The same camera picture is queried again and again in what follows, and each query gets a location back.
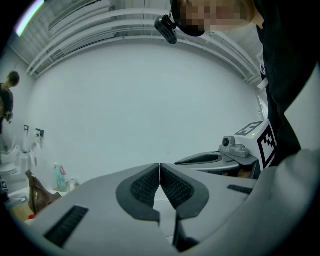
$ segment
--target spray bottle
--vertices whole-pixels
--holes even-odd
[[[55,182],[57,184],[59,192],[66,192],[67,191],[67,184],[65,175],[66,172],[62,165],[58,165],[56,162],[54,164],[54,175],[55,175]]]

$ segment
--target white ceiling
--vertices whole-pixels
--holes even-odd
[[[69,56],[120,40],[165,39],[154,27],[169,14],[170,0],[48,0],[34,15],[21,37],[8,44],[36,77]],[[254,25],[190,37],[178,32],[178,43],[202,49],[234,68],[255,86],[260,79],[262,46]]]

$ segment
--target black rubber pad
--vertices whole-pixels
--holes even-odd
[[[248,194],[248,195],[250,195],[253,190],[252,188],[249,188],[249,187],[237,186],[237,185],[229,185],[227,189],[234,190],[234,191]]]
[[[155,204],[155,195],[160,185],[159,168],[145,174],[131,186],[131,193],[135,199],[151,208]]]
[[[160,222],[160,213],[153,209],[155,195],[160,186],[159,164],[122,181],[115,194],[119,205],[133,218]]]
[[[62,247],[88,211],[87,208],[74,206],[44,237],[56,246]]]
[[[188,201],[195,193],[189,183],[165,169],[161,172],[161,187],[174,209]]]
[[[160,165],[160,181],[179,220],[198,216],[209,200],[204,184],[165,163]]]

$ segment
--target ceiling beam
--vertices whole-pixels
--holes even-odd
[[[256,83],[256,82],[259,82],[259,81],[261,81],[262,79],[261,79],[261,76],[257,76],[255,79],[253,79],[253,80],[249,80],[247,83],[249,84],[249,85],[252,85],[252,84],[254,84],[254,83]]]
[[[58,17],[56,17],[52,22],[49,23],[49,28],[48,30],[51,31],[51,29],[56,26],[59,22],[61,22],[63,19],[66,17],[72,15],[73,13],[79,11],[83,7],[86,7],[88,5],[91,5],[93,3],[96,3],[99,0],[78,0],[78,1],[73,1],[71,4],[63,10]]]
[[[103,44],[109,44],[109,43],[113,43],[113,42],[118,42],[118,41],[121,41],[121,40],[144,40],[144,39],[152,39],[152,40],[162,40],[162,41],[166,41],[164,37],[162,36],[152,36],[152,35],[145,35],[145,36],[122,36],[122,37],[116,37],[116,38],[112,38],[112,39],[107,39],[105,41],[100,41],[100,42],[97,42],[97,43],[94,43],[94,44],[90,44],[88,46],[85,46],[81,49],[78,49],[66,56],[64,56],[63,58],[57,60],[56,62],[52,63],[50,66],[48,66],[45,70],[43,70],[41,73],[39,73],[36,77],[38,78],[39,76],[43,75],[46,71],[48,71],[49,69],[51,69],[53,66],[55,66],[56,64],[58,64],[59,62],[65,60],[66,58],[69,58],[71,57],[72,55],[75,55],[75,54],[78,54],[84,50],[88,50],[92,47],[96,47],[96,46],[99,46],[99,45],[103,45]],[[195,48],[198,48],[198,49],[201,49],[203,51],[206,51],[210,54],[212,54],[213,56],[216,56],[218,57],[219,59],[225,61],[226,63],[230,64],[236,71],[238,71],[244,78],[246,78],[246,75],[245,73],[235,64],[233,63],[231,60],[229,60],[228,58],[226,58],[225,56],[223,56],[222,54],[214,51],[214,50],[211,50],[205,46],[202,46],[202,45],[199,45],[199,44],[196,44],[196,43],[193,43],[193,42],[190,42],[190,41],[187,41],[187,40],[184,40],[184,39],[178,39],[177,40],[178,43],[181,43],[181,44],[185,44],[185,45],[189,45],[189,46],[192,46],[192,47],[195,47]]]
[[[99,33],[102,31],[107,31],[109,29],[112,29],[114,27],[120,27],[120,26],[130,26],[130,25],[154,25],[155,21],[153,19],[123,19],[123,20],[116,20],[113,22],[104,23],[101,25],[97,25],[91,28],[88,28],[84,31],[79,32],[78,34],[75,34],[71,36],[70,38],[62,41],[59,45],[57,45],[55,48],[53,48],[49,53],[47,53],[40,61],[39,63],[33,68],[33,70],[30,72],[32,75],[34,72],[37,71],[37,69],[55,52],[59,51],[60,49],[63,49],[64,47],[68,46],[69,44],[73,44],[74,42],[77,42],[78,40],[81,40],[85,36],[92,35],[94,33]]]
[[[249,54],[235,41],[233,41],[229,36],[221,31],[214,32],[215,35],[221,37],[223,40],[227,41],[230,45],[232,45],[240,54],[242,54],[246,60],[252,65],[252,67],[259,73],[260,69],[255,61],[249,56]]]
[[[151,32],[155,31],[156,32],[157,30],[156,30],[155,27],[130,27],[130,28],[126,27],[126,28],[120,28],[120,29],[115,29],[115,30],[104,31],[102,33],[99,33],[97,36],[102,36],[102,35],[106,36],[108,34],[115,34],[116,35],[119,32],[131,32],[131,31],[151,31]],[[55,56],[55,58],[57,59],[63,54],[68,55],[69,54],[68,51],[72,51],[72,48],[74,48],[77,45],[83,44],[85,41],[90,40],[90,39],[94,38],[95,36],[96,35],[92,35],[92,36],[86,37],[86,38],[82,39],[81,41],[76,42],[75,45],[69,45],[68,47],[66,47],[64,49],[61,49],[61,53],[57,54]]]
[[[138,14],[152,14],[152,15],[164,15],[163,13],[167,13],[165,10],[161,9],[145,9],[145,8],[130,8],[130,9],[121,9],[121,10],[114,10],[106,13],[102,13],[100,15],[88,18],[86,20],[83,20],[79,22],[78,24],[68,28],[64,32],[62,32],[60,35],[58,35],[56,38],[54,38],[32,61],[30,66],[27,69],[27,72],[30,71],[30,69],[33,67],[33,65],[40,59],[40,57],[45,54],[51,47],[58,44],[59,42],[63,41],[65,38],[70,36],[70,34],[73,34],[75,31],[79,31],[84,27],[87,27],[91,24],[100,22],[102,20],[118,17],[118,16],[124,16],[124,15],[138,15]]]
[[[102,13],[100,15],[88,18],[86,20],[83,20],[82,22],[79,22],[78,24],[68,28],[67,30],[65,30],[64,32],[62,32],[59,36],[57,36],[56,38],[54,38],[32,61],[32,63],[30,64],[30,66],[27,69],[27,73],[33,68],[33,66],[36,64],[36,62],[42,57],[42,55],[44,55],[50,48],[52,48],[54,45],[62,42],[60,44],[60,46],[62,44],[64,44],[66,41],[68,41],[69,39],[66,40],[66,38],[68,38],[70,36],[70,34],[73,34],[75,31],[80,31],[82,28],[87,27],[90,24],[94,24],[98,21],[104,20],[104,19],[108,19],[108,18],[112,18],[112,17],[117,17],[117,16],[123,16],[123,15],[134,15],[134,14],[148,14],[148,15],[159,15],[159,16],[163,16],[165,14],[168,14],[167,10],[163,10],[163,9],[150,9],[150,8],[130,8],[130,9],[121,9],[121,10],[115,10],[115,11],[111,11],[111,12],[107,12],[107,13]],[[109,22],[106,24],[114,24],[116,22],[119,21],[114,21],[114,22]],[[153,25],[154,24],[154,20],[151,23],[148,24],[142,24],[142,25]],[[120,25],[120,26],[130,26],[130,25],[136,25],[137,23],[132,23],[132,24],[127,24],[127,25]],[[89,30],[91,29],[96,29],[99,26],[104,26],[103,25],[98,25],[95,26],[93,28],[89,28],[85,31],[80,32],[79,34],[85,32],[88,33]],[[248,70],[248,72],[252,75],[252,76],[256,76],[257,73],[246,63],[246,61],[244,61],[245,59],[241,56],[239,56],[238,54],[235,53],[235,51],[233,51],[232,49],[226,47],[225,45],[223,45],[222,43],[220,43],[219,41],[215,40],[214,38],[212,38],[211,36],[209,36],[208,34],[204,34],[202,37],[202,39],[220,47],[222,50],[224,50],[226,53],[228,53],[229,55],[231,55],[233,58],[235,58],[244,68],[246,68]],[[235,42],[232,42],[232,40],[229,38],[226,38],[226,41],[228,41],[231,45],[235,45]],[[32,70],[31,74],[33,74],[37,68],[42,65],[45,60],[47,59],[47,57],[45,56]]]

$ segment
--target person in background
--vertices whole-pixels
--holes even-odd
[[[272,165],[296,154],[301,146],[285,112],[319,61],[319,1],[171,0],[171,5],[175,23],[189,36],[256,25],[268,80],[268,119],[277,140]]]
[[[14,110],[14,95],[11,92],[11,88],[16,87],[20,82],[20,76],[18,72],[12,71],[7,77],[5,83],[0,83],[0,145],[3,144],[3,122],[7,120],[11,122],[13,118]]]

